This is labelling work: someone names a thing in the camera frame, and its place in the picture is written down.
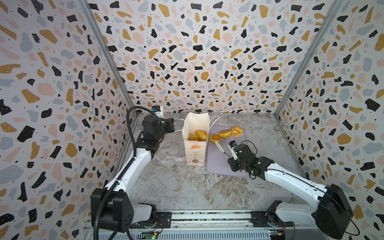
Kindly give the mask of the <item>steel tongs white tips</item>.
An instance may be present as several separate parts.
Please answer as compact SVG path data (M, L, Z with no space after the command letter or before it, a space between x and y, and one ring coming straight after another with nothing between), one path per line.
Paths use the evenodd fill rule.
M227 160L229 160L231 157L224 151L224 149L222 148L222 146L220 145L220 143L218 141L214 141L216 147L219 149L219 151L224 154L224 156L227 158Z

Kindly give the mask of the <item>printed paper bread bag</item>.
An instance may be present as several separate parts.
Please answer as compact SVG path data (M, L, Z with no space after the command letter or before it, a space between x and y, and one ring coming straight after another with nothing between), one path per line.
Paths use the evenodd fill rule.
M184 120L183 128L181 130L178 130L178 132L181 132L184 140L187 165L204 166L206 158L206 148L209 140L209 131L219 118L219 116L214 116L211 118L208 113L187 114ZM189 135L195 134L196 130L204 131L207 134L207 140L205 142L189 141Z

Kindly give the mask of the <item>striped croissant bread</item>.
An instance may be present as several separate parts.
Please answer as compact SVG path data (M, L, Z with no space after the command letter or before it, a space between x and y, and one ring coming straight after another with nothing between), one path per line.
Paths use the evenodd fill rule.
M189 135L189 141L199 141L200 139L195 134Z
M204 131L196 130L195 135L199 139L199 141L205 142L207 140L207 134Z

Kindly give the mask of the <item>round yellow tart bread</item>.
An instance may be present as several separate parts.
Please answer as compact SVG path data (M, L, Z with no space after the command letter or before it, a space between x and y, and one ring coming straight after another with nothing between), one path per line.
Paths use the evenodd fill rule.
M214 144L215 142L220 142L221 139L222 139L222 137L221 137L220 135L217 135L217 134L212 134L212 135L210 136L210 142L213 143L213 144Z

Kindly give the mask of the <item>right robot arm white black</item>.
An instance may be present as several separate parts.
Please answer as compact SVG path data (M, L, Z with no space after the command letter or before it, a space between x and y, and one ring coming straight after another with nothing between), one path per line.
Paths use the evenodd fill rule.
M306 202L304 205L274 201L263 217L253 224L267 223L282 227L285 223L302 223L317 227L330 238L340 240L352 221L353 211L342 188L324 186L300 177L266 157L257 157L248 145L229 143L232 156L227 157L233 172L242 171L254 180L260 178L281 186Z

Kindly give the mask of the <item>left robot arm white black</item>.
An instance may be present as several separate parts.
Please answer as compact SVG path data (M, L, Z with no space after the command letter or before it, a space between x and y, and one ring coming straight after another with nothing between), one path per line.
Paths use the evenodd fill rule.
M141 172L155 156L166 134L175 132L174 119L156 114L144 117L143 130L132 138L133 151L129 160L104 188L91 194L93 238L99 239L100 230L128 233L132 225L153 227L157 224L157 208L153 204L133 205L130 193Z

